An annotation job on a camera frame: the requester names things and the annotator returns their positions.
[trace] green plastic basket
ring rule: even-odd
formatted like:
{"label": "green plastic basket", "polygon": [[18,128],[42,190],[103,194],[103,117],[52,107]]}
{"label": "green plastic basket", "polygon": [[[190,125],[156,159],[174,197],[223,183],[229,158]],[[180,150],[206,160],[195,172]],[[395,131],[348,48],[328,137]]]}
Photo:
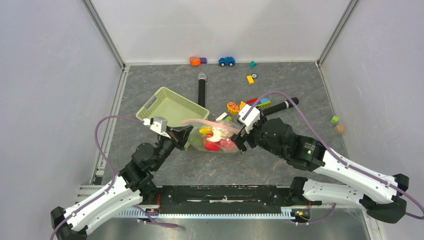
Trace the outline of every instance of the green plastic basket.
{"label": "green plastic basket", "polygon": [[207,119],[209,110],[163,86],[147,100],[135,116],[140,120],[162,117],[168,121],[168,126],[178,127],[183,120]]}

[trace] transparent bag of toys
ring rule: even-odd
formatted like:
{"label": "transparent bag of toys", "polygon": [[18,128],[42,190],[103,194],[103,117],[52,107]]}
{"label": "transparent bag of toys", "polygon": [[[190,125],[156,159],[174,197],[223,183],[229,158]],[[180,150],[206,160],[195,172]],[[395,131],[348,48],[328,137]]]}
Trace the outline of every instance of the transparent bag of toys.
{"label": "transparent bag of toys", "polygon": [[237,153],[239,149],[231,141],[233,134],[242,129],[240,125],[229,120],[208,121],[203,119],[188,119],[181,122],[183,126],[192,125],[193,130],[188,136],[188,142],[200,151],[216,153]]}

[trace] basket handle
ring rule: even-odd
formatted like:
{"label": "basket handle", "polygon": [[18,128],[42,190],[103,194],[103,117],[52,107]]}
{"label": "basket handle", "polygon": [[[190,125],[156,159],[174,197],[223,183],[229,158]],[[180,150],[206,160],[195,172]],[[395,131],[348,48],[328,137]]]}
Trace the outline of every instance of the basket handle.
{"label": "basket handle", "polygon": [[149,100],[147,100],[147,102],[145,103],[145,108],[147,109],[147,110],[149,110],[150,109],[150,107],[156,102],[156,100],[157,100],[158,98],[155,96],[155,95],[153,95],[153,96],[151,96],[150,98],[149,98]]}

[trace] white wall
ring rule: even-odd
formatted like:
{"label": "white wall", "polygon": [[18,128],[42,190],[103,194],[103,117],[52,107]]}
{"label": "white wall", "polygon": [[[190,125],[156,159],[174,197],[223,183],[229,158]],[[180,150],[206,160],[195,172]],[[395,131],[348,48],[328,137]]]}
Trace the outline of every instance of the white wall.
{"label": "white wall", "polygon": [[[360,1],[323,64],[354,161],[410,177],[424,203],[424,1]],[[410,201],[407,210],[422,216]],[[422,239],[424,222],[385,224],[387,239]]]}
{"label": "white wall", "polygon": [[314,61],[349,0],[93,0],[127,63]]}
{"label": "white wall", "polygon": [[119,67],[79,0],[2,2],[0,233],[47,240],[94,167]]}

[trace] microphone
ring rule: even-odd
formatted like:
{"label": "microphone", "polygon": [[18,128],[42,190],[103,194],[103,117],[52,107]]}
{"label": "microphone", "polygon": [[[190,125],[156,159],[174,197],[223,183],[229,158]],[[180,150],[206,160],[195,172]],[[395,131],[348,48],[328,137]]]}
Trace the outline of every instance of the microphone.
{"label": "microphone", "polygon": [[[297,97],[292,97],[291,100],[293,100],[293,102],[298,105],[299,104],[299,99]],[[268,116],[270,114],[276,113],[280,110],[283,109],[289,109],[293,107],[293,104],[291,102],[289,102],[289,100],[285,100],[282,103],[279,103],[275,106],[270,106],[268,108],[265,108],[264,110],[262,110],[263,115]]]}

